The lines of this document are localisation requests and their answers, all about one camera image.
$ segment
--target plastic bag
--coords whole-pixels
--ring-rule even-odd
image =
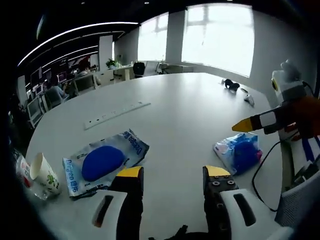
[[[86,156],[102,146],[112,146],[123,152],[125,161],[116,170],[96,181],[86,181],[82,177],[82,165]],[[63,158],[69,196],[73,200],[89,197],[98,189],[108,189],[117,174],[124,168],[131,168],[141,162],[149,150],[149,145],[141,141],[131,129],[117,135],[90,143],[70,158]]]
[[[256,165],[262,156],[258,135],[239,133],[213,146],[213,150],[232,175],[240,175]]]

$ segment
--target window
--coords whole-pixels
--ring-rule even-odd
[[[115,42],[112,42],[112,60],[115,60]]]
[[[213,3],[188,7],[182,61],[250,76],[254,55],[250,6]]]
[[[165,13],[141,24],[138,39],[139,61],[162,61],[166,58],[168,17]]]

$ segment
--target desk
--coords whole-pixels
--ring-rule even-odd
[[[159,69],[165,74],[179,74],[179,73],[192,73],[194,71],[193,66],[170,64],[170,63],[160,63]]]
[[[130,80],[133,77],[133,74],[130,74],[130,72],[133,73],[133,66],[122,66],[122,67],[117,67],[113,69],[108,69],[104,72],[96,72],[96,76],[101,80],[101,84],[105,85],[106,82],[110,81],[111,79],[114,78],[114,71],[124,71],[124,80]]]
[[[38,152],[43,152],[61,179],[62,193],[47,207],[59,212],[70,205],[70,215],[63,214],[62,218],[76,215],[72,205],[77,202],[69,199],[62,158],[89,143],[131,128],[150,145],[143,161],[140,239],[165,239],[182,225],[188,225],[189,232],[206,232],[202,167],[224,166],[214,153],[213,144],[237,134],[231,127],[238,121],[270,109],[262,93],[245,87],[254,98],[252,108],[244,101],[244,92],[230,93],[220,84],[221,80],[207,73],[142,77],[101,87],[47,112],[35,129],[26,154],[30,162]],[[138,101],[151,105],[84,130],[84,122],[92,116]],[[279,141],[277,133],[264,135],[263,130],[254,133],[259,134],[264,154]],[[252,191],[251,179],[256,169],[257,166],[235,178],[240,188]],[[266,204],[277,208],[282,188],[279,145],[270,153],[255,182]]]

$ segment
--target white paper cup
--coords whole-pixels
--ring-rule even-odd
[[[30,178],[52,194],[60,193],[60,183],[44,154],[39,152],[30,166]]]

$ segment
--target blue sponge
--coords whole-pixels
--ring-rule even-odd
[[[119,149],[113,146],[101,146],[85,157],[81,170],[82,177],[88,182],[94,182],[119,168],[125,158]]]

